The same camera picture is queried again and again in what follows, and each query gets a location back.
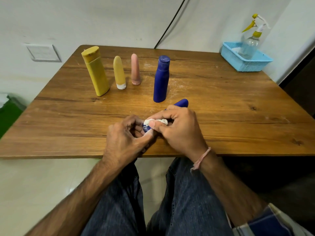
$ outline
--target white tube cap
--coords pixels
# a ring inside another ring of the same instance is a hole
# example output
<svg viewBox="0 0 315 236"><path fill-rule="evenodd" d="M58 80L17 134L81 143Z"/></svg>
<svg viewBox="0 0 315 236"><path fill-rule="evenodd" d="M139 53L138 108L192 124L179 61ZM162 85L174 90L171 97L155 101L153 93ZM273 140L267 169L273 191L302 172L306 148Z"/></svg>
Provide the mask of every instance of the white tube cap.
<svg viewBox="0 0 315 236"><path fill-rule="evenodd" d="M126 83L124 84L116 84L118 89L125 89L127 87Z"/></svg>

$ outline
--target jeans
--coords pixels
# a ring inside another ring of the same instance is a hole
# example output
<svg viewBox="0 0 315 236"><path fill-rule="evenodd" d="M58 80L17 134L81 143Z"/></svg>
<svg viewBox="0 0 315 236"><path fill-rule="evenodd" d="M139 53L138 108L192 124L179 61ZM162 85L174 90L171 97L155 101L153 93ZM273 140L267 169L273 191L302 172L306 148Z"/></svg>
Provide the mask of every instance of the jeans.
<svg viewBox="0 0 315 236"><path fill-rule="evenodd" d="M192 165L188 158L172 162L164 199L146 227L139 175L129 164L104 192L81 236L233 236L219 199L199 170L190 173Z"/></svg>

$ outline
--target plastic basket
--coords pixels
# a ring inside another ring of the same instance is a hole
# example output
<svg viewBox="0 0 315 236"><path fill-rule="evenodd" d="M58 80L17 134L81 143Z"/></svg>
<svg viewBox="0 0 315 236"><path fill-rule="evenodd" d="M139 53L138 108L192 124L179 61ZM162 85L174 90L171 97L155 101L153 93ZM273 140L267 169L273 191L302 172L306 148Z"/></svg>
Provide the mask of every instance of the plastic basket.
<svg viewBox="0 0 315 236"><path fill-rule="evenodd" d="M221 50L222 57L239 72L258 72L272 62L268 55L257 50L252 59L244 59L233 48L241 47L242 42L224 42Z"/></svg>

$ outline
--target electrical cable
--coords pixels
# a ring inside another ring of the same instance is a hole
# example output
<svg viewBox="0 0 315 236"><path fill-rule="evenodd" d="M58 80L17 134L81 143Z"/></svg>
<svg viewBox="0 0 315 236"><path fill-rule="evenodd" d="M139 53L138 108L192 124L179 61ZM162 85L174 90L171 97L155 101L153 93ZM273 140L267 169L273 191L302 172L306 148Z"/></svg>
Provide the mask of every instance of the electrical cable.
<svg viewBox="0 0 315 236"><path fill-rule="evenodd" d="M161 37L161 38L159 39L159 41L157 42L157 44L155 45L154 49L157 48L157 46L159 45L160 41L163 39L165 33L167 32L167 30L169 29L169 27L170 27L171 24L173 23L175 17L177 16L177 14L178 14L179 10L181 9L182 5L184 4L184 2L185 2L185 0L182 1L182 3L181 3L181 5L179 6L179 8L178 8L178 10L177 10L177 12L176 12L176 14L175 14L175 16L173 17L171 23L168 25L168 27L167 27L166 30L164 31L164 34L162 35L162 37Z"/></svg>

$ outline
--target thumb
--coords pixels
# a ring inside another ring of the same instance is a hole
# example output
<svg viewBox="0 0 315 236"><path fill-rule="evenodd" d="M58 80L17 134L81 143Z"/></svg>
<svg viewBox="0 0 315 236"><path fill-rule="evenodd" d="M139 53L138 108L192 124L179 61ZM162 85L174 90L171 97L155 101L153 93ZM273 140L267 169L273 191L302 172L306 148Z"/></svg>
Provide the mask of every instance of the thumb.
<svg viewBox="0 0 315 236"><path fill-rule="evenodd" d="M149 126L155 131L158 131L159 133L162 133L162 134L167 129L166 124L156 121L156 120L152 120L151 122L149 122Z"/></svg>
<svg viewBox="0 0 315 236"><path fill-rule="evenodd" d="M154 138L154 133L153 133L153 129L150 129L149 131L147 131L142 137L140 138L135 138L134 142L137 145L137 148L140 150L142 150L146 145L148 145L150 143L150 141Z"/></svg>

